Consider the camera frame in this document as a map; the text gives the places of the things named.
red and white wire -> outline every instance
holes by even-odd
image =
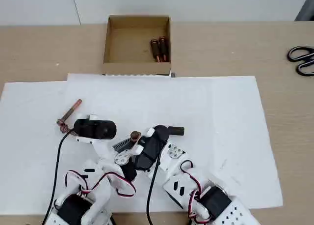
[[[83,194],[88,194],[88,193],[90,193],[91,191],[93,191],[95,188],[97,188],[98,185],[99,185],[99,183],[100,183],[106,176],[108,176],[108,175],[114,175],[114,176],[116,176],[116,177],[119,178],[120,180],[126,182],[126,183],[127,183],[130,187],[132,187],[132,189],[134,190],[134,193],[131,194],[131,195],[129,195],[129,194],[120,193],[120,192],[118,191],[118,189],[116,189],[116,192],[117,192],[117,194],[118,194],[119,196],[121,196],[121,197],[132,197],[132,196],[135,195],[135,193],[136,193],[136,188],[135,188],[135,186],[134,186],[131,182],[129,182],[126,178],[120,176],[119,174],[117,174],[117,173],[115,173],[115,172],[106,172],[104,175],[101,176],[101,178],[98,180],[98,182],[97,182],[90,190],[82,190]]]
[[[69,170],[67,171],[67,173],[65,174],[65,177],[64,177],[64,182],[65,182],[65,186],[67,187],[68,186],[68,174],[71,173],[71,174],[74,174],[75,177],[77,177],[78,179],[81,179],[83,181],[83,183],[85,184],[85,190],[88,190],[88,184],[87,184],[87,181],[86,179],[78,172],[76,172],[75,170]]]
[[[195,200],[196,197],[199,197],[202,193],[202,187],[201,187],[201,184],[200,182],[189,172],[187,172],[186,170],[182,169],[182,165],[185,164],[186,162],[190,162],[190,169],[193,168],[193,162],[190,161],[190,160],[185,160],[181,163],[180,165],[180,169],[182,172],[184,173],[187,173],[190,178],[197,184],[197,188],[196,190],[193,190],[191,192],[191,196],[190,196],[190,200],[189,200],[189,203],[188,203],[188,211],[187,211],[187,215],[190,219],[193,219],[195,223],[197,224],[207,224],[210,222],[210,217],[206,220],[203,220],[203,221],[198,221],[196,218],[197,218],[197,214],[194,213],[192,211],[192,207],[193,207],[193,201]]]
[[[190,219],[193,219],[195,223],[197,224],[207,224],[210,222],[210,217],[206,220],[203,220],[203,221],[198,221],[196,218],[197,218],[197,214],[194,213],[192,211],[192,207],[193,207],[193,201],[195,199],[195,197],[197,197],[197,194],[198,194],[198,190],[194,190],[192,191],[191,193],[191,197],[190,197],[190,200],[189,200],[189,203],[188,203],[188,211],[187,211],[187,215]]]
[[[193,162],[190,161],[190,160],[185,160],[185,161],[183,161],[183,162],[181,163],[180,169],[181,169],[182,172],[187,173],[187,174],[190,176],[190,178],[197,184],[198,191],[199,191],[199,193],[201,194],[201,193],[202,193],[201,183],[200,183],[191,173],[185,171],[185,170],[182,168],[182,165],[185,164],[186,162],[190,162],[190,169],[193,168]]]

white plastic part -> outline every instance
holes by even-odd
[[[129,162],[131,156],[131,150],[124,150],[116,155],[114,162],[119,166],[126,165]]]
[[[96,114],[90,114],[90,115],[89,115],[89,119],[90,119],[90,120],[98,120],[99,117],[98,117],[98,115],[96,115]]]
[[[94,144],[96,142],[96,139],[93,138],[85,138],[85,137],[75,137],[76,141],[83,142],[83,143],[88,143],[88,144]]]
[[[154,129],[154,128],[150,128],[150,129],[146,132],[146,134],[145,134],[144,136],[150,138],[150,137],[154,134],[154,132],[155,132],[155,129]]]
[[[135,144],[133,147],[132,147],[132,151],[131,151],[131,154],[132,155],[139,155],[140,153],[142,153],[142,151],[144,150],[144,147],[139,145],[139,144]]]
[[[239,199],[231,197],[231,200],[228,207],[212,222],[213,225],[261,225]]]

wire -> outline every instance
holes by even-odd
[[[113,219],[113,216],[110,217],[110,221],[111,221],[112,225],[117,225],[116,221]]]
[[[135,195],[135,193],[136,193],[136,188],[135,188],[135,186],[134,186],[131,182],[129,182],[126,178],[120,176],[119,174],[117,174],[117,173],[115,173],[115,172],[106,172],[104,175],[101,176],[101,178],[98,180],[98,182],[97,182],[90,190],[82,190],[83,194],[88,194],[88,193],[90,193],[92,190],[94,190],[96,187],[98,187],[98,186],[99,186],[99,183],[100,183],[107,175],[114,175],[114,176],[118,177],[118,178],[121,179],[122,181],[126,182],[129,186],[131,186],[131,187],[133,188],[133,190],[134,190],[134,194],[128,195],[128,194],[120,193],[120,192],[118,191],[118,189],[116,189],[116,192],[117,192],[117,194],[118,194],[119,196],[121,196],[121,197],[132,197],[132,196]]]
[[[199,182],[192,174],[190,174],[189,172],[187,172],[187,171],[185,171],[184,169],[182,169],[182,165],[185,164],[186,162],[190,162],[190,168],[193,168],[193,162],[190,161],[190,160],[185,160],[185,161],[183,161],[183,162],[181,163],[180,169],[181,169],[182,172],[187,173],[187,174],[190,176],[190,178],[197,184],[198,191],[199,191],[199,193],[201,194],[201,193],[202,193],[202,187],[201,187],[200,182]]]
[[[65,177],[64,177],[65,187],[68,186],[68,174],[69,174],[69,173],[75,174],[75,176],[76,176],[77,178],[81,179],[81,180],[84,182],[84,184],[85,184],[85,189],[88,190],[88,185],[87,185],[86,179],[85,179],[80,173],[76,172],[75,170],[69,170],[69,171],[67,171],[67,173],[65,174]]]
[[[154,183],[155,183],[155,178],[156,178],[156,175],[157,175],[158,167],[160,165],[161,153],[162,153],[162,150],[160,150],[160,152],[158,154],[158,158],[157,158],[157,161],[156,161],[154,174],[153,174],[153,177],[152,177],[151,185],[149,187],[149,192],[148,192],[148,196],[147,196],[146,216],[147,216],[147,220],[148,220],[150,225],[153,225],[153,223],[152,223],[152,220],[151,220],[151,216],[149,215],[149,204],[150,204],[150,201],[151,201],[152,191],[153,191],[153,187],[154,187]]]
[[[70,135],[71,132],[73,132],[74,129],[71,129],[69,132],[66,133],[66,135],[64,135],[64,137],[61,139],[60,144],[59,144],[59,148],[58,148],[58,153],[57,153],[57,160],[55,163],[55,170],[54,170],[54,180],[53,180],[53,188],[52,188],[52,194],[51,194],[51,199],[50,199],[50,203],[46,212],[46,215],[44,217],[43,222],[41,223],[42,225],[44,225],[46,223],[46,220],[48,218],[49,212],[51,210],[52,207],[52,202],[53,202],[53,198],[54,198],[54,193],[55,193],[55,187],[57,184],[57,176],[58,176],[58,167],[59,167],[59,160],[60,160],[60,152],[61,152],[61,146],[64,142],[64,140]]]

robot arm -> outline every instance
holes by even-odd
[[[153,179],[158,167],[156,184],[187,211],[194,224],[260,225],[239,199],[228,196],[209,179],[208,173],[195,167],[186,152],[170,141],[170,134],[183,135],[182,130],[158,125],[144,135],[133,132],[130,139],[113,147],[106,146],[106,140],[95,140],[80,132],[77,141],[92,144],[101,159],[96,163],[87,161],[82,169],[67,173],[67,188],[56,199],[55,210],[46,224],[110,224],[111,188],[120,196],[131,197],[136,192],[131,183],[136,171],[144,171]]]
[[[169,140],[171,128],[156,126],[138,138],[130,151],[123,151],[115,158],[120,164],[122,156],[131,160],[134,168],[145,171],[182,209],[195,224],[211,225],[260,225],[240,200],[212,182],[208,173],[194,167],[188,154]]]

white paper sheet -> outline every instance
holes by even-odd
[[[283,205],[254,76],[213,79],[215,174],[249,208]]]
[[[44,214],[53,185],[59,142],[56,120],[65,113],[66,82],[7,83],[0,101],[0,214]],[[92,147],[66,139],[56,195],[68,169],[96,159]]]
[[[124,139],[132,130],[142,131],[154,124],[185,126],[185,136],[174,140],[196,159],[198,165],[223,179],[231,194],[240,196],[249,208],[282,205],[254,77],[163,78],[166,81],[158,78],[149,82],[137,78],[137,84],[133,83],[133,86],[129,84],[132,77],[95,76],[93,79],[88,76],[88,81],[84,81],[86,77],[69,76],[71,86],[66,94],[64,89],[69,85],[66,82],[5,85],[0,102],[0,167],[10,170],[1,171],[0,189],[6,193],[1,198],[0,214],[45,213],[51,195],[57,146],[62,138],[55,121],[77,98],[83,99],[79,112],[93,111],[117,123],[118,135],[112,143]],[[174,80],[191,83],[160,92]],[[203,88],[197,88],[199,83],[203,83]],[[145,102],[149,96],[154,98]],[[161,108],[152,108],[160,104]],[[201,110],[203,105],[209,108]],[[207,125],[207,131],[199,132],[204,125]],[[56,194],[64,188],[66,170],[80,167],[87,158],[97,158],[90,145],[70,139],[65,141]],[[145,176],[139,176],[135,181],[136,197],[128,202],[125,198],[113,198],[114,211],[145,211],[149,184]],[[162,189],[154,187],[151,211],[180,210]]]

